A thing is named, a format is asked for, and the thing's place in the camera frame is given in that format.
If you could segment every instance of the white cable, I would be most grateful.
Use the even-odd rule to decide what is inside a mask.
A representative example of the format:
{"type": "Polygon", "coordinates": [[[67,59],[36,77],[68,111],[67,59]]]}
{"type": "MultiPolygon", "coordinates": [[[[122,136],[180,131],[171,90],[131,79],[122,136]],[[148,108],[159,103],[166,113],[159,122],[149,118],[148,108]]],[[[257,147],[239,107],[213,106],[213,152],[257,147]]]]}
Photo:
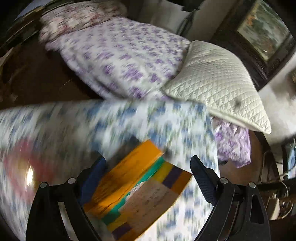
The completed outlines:
{"type": "Polygon", "coordinates": [[[292,211],[292,209],[293,209],[293,204],[291,205],[290,210],[284,216],[282,216],[281,219],[282,218],[285,218],[286,216],[288,216],[290,214],[290,212],[292,211]]]}
{"type": "Polygon", "coordinates": [[[294,169],[294,167],[296,166],[296,141],[295,141],[295,138],[293,138],[293,142],[294,142],[294,166],[292,168],[290,168],[289,170],[285,171],[283,174],[271,179],[271,180],[268,180],[267,182],[263,182],[262,181],[262,171],[263,171],[263,168],[264,168],[264,162],[265,162],[265,155],[266,153],[268,152],[271,152],[270,150],[267,150],[266,152],[264,152],[263,154],[263,161],[262,161],[262,169],[261,169],[261,173],[260,173],[260,182],[261,183],[270,183],[272,181],[276,181],[277,179],[281,178],[281,177],[284,177],[284,176],[289,176],[288,173],[294,169]]]}
{"type": "Polygon", "coordinates": [[[286,187],[286,190],[287,190],[287,197],[289,196],[289,191],[288,191],[288,188],[287,188],[287,185],[283,182],[283,181],[280,181],[285,187],[286,187]]]}

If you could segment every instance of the white quilted pillow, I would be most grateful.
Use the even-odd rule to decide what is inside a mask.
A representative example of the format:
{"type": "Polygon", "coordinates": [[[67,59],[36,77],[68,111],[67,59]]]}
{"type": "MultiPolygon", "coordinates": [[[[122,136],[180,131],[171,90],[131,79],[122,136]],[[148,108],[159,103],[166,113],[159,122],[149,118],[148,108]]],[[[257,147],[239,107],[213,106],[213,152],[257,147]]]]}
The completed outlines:
{"type": "Polygon", "coordinates": [[[162,89],[173,98],[202,102],[211,115],[228,122],[271,133],[248,71],[237,56],[219,46],[193,41],[181,72],[162,89]]]}

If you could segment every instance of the black holder arm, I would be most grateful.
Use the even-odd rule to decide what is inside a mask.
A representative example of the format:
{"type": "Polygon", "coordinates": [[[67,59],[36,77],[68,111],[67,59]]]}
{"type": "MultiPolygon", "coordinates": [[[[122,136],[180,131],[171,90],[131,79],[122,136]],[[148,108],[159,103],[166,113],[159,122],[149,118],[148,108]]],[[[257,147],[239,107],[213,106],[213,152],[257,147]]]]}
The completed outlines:
{"type": "MultiPolygon", "coordinates": [[[[191,171],[213,210],[195,241],[270,241],[267,214],[256,185],[234,185],[206,168],[197,156],[191,171]]],[[[106,169],[100,157],[89,169],[57,186],[40,184],[29,215],[26,241],[68,241],[58,202],[64,202],[80,241],[101,241],[82,205],[89,202],[106,169]]]]}
{"type": "Polygon", "coordinates": [[[226,178],[206,168],[197,156],[190,167],[205,199],[213,210],[195,241],[270,241],[270,229],[265,207],[254,183],[234,185],[226,178]]]}

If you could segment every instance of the bedsheet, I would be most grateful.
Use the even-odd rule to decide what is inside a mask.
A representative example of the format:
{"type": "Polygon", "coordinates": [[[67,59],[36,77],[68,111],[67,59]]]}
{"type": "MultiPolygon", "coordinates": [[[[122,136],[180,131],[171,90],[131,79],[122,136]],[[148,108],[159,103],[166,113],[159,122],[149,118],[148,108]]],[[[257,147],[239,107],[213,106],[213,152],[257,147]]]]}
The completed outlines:
{"type": "MultiPolygon", "coordinates": [[[[99,151],[108,162],[131,136],[152,140],[165,152],[165,160],[189,172],[190,158],[198,155],[219,175],[210,118],[203,104],[85,101],[0,112],[1,153],[12,150],[21,139],[29,139],[43,153],[43,161],[58,164],[56,175],[61,182],[91,165],[91,151],[99,151]]],[[[15,192],[3,158],[0,197],[1,213],[20,241],[25,241],[31,203],[15,192]]],[[[192,179],[175,204],[137,240],[194,240],[211,209],[192,179]]]]}
{"type": "Polygon", "coordinates": [[[143,99],[173,79],[190,41],[162,28],[124,17],[58,37],[46,44],[101,94],[143,99]]]}
{"type": "Polygon", "coordinates": [[[218,160],[233,161],[237,168],[251,163],[249,130],[214,117],[212,119],[218,160]]]}
{"type": "Polygon", "coordinates": [[[118,1],[82,1],[58,7],[40,18],[43,24],[39,41],[53,41],[58,36],[71,33],[110,20],[114,16],[125,16],[126,7],[118,1]]]}

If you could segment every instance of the purple fabric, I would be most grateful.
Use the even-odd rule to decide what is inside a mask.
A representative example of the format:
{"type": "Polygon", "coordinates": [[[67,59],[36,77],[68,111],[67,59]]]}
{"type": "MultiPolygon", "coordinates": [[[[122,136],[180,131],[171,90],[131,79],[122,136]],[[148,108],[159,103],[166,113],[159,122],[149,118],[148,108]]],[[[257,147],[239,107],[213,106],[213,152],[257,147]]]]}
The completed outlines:
{"type": "Polygon", "coordinates": [[[219,160],[232,160],[237,168],[251,163],[251,143],[247,128],[216,117],[212,125],[219,160]]]}
{"type": "Polygon", "coordinates": [[[97,94],[153,99],[182,67],[190,41],[162,28],[114,17],[46,44],[97,94]]]}

